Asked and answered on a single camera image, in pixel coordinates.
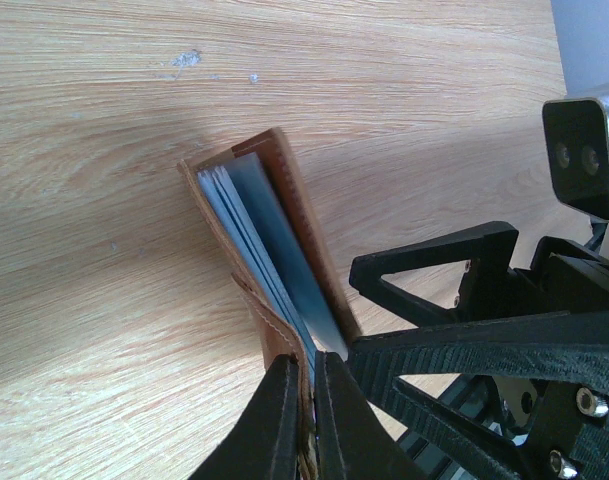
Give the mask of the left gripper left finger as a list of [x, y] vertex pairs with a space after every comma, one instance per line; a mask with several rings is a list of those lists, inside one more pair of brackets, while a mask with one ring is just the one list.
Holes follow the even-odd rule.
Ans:
[[272, 362], [237, 423], [197, 468], [198, 479], [299, 479], [299, 368], [288, 355]]

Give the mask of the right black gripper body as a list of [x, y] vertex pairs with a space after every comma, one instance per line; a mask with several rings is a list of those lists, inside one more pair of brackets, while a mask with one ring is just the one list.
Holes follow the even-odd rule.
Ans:
[[523, 367], [506, 355], [491, 363], [496, 420], [547, 477], [609, 479], [609, 261], [546, 237], [530, 268], [512, 269], [514, 245], [468, 260], [457, 308], [494, 321], [492, 342], [506, 333], [529, 350]]

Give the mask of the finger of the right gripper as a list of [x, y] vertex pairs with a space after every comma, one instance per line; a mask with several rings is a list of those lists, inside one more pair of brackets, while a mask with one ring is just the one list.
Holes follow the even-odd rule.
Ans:
[[491, 221], [358, 256], [349, 284], [417, 327], [499, 318], [518, 231]]
[[465, 373], [490, 376], [492, 361], [508, 356], [526, 364], [528, 348], [503, 333], [490, 339], [494, 321], [417, 328], [358, 339], [349, 369], [366, 398], [436, 445], [480, 479], [552, 479], [520, 446], [474, 423], [401, 381], [403, 375]]

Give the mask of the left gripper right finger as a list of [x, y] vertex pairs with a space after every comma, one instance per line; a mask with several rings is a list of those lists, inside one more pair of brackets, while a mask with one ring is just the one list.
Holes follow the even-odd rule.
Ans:
[[347, 365], [317, 352], [315, 414], [322, 479], [424, 479], [383, 428]]

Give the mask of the brown leather card holder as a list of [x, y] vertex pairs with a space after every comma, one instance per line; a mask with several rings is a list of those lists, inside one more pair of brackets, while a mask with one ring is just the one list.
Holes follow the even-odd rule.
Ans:
[[299, 469], [317, 479], [315, 354], [324, 346], [346, 359], [361, 329], [288, 140], [272, 128], [178, 170], [248, 302], [264, 363], [286, 354], [299, 365]]

